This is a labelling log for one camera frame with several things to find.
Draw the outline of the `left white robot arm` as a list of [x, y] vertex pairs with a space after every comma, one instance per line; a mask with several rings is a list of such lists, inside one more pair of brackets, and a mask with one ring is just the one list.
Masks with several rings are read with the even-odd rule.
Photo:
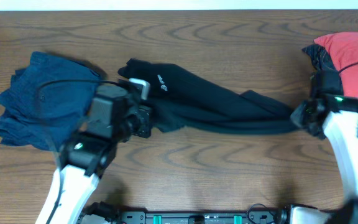
[[151, 109], [143, 104], [150, 90], [147, 81], [130, 78], [97, 84], [86, 120], [60, 149], [52, 149], [57, 168], [37, 223], [78, 223], [115, 158], [117, 145], [131, 136], [151, 135]]

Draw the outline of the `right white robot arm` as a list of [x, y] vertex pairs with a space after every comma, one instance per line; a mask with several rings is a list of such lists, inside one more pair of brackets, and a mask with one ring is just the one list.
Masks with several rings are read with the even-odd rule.
[[291, 121], [314, 137], [328, 139], [334, 151], [344, 190], [344, 205], [324, 212], [305, 205], [290, 205], [278, 223], [358, 223], [358, 99], [345, 96], [338, 72], [314, 72], [308, 100]]

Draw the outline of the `black t-shirt with logo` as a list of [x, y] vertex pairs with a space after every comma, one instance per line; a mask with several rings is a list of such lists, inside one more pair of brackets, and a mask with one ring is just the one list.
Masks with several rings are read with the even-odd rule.
[[252, 90], [241, 94], [172, 63], [130, 59], [118, 74], [150, 84], [145, 104], [154, 126], [167, 133], [192, 127], [221, 134], [285, 134], [297, 130], [293, 110]]

